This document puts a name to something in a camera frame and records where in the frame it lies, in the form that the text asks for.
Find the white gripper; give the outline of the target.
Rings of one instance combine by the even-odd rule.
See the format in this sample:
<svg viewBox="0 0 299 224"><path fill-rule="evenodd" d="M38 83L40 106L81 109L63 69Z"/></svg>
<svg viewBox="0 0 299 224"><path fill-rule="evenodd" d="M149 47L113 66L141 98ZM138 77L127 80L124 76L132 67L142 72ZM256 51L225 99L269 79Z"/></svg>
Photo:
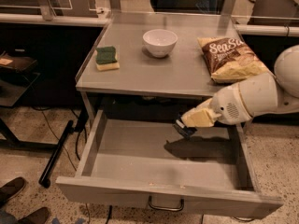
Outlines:
<svg viewBox="0 0 299 224"><path fill-rule="evenodd" d="M238 83L220 89L212 99L206 99L181 117L182 122L192 128L212 127L216 120L222 124L235 125L250 119Z"/></svg>

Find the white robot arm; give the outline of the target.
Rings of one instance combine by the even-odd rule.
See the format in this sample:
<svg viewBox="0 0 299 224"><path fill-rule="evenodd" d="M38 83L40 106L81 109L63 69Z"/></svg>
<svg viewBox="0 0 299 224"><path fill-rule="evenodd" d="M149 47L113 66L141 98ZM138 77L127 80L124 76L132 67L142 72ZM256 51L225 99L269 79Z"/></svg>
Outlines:
<svg viewBox="0 0 299 224"><path fill-rule="evenodd" d="M235 125L264 114L299 111L299 46L282 51L274 73L262 73L216 92L181 116L188 128L212 127L216 121Z"/></svg>

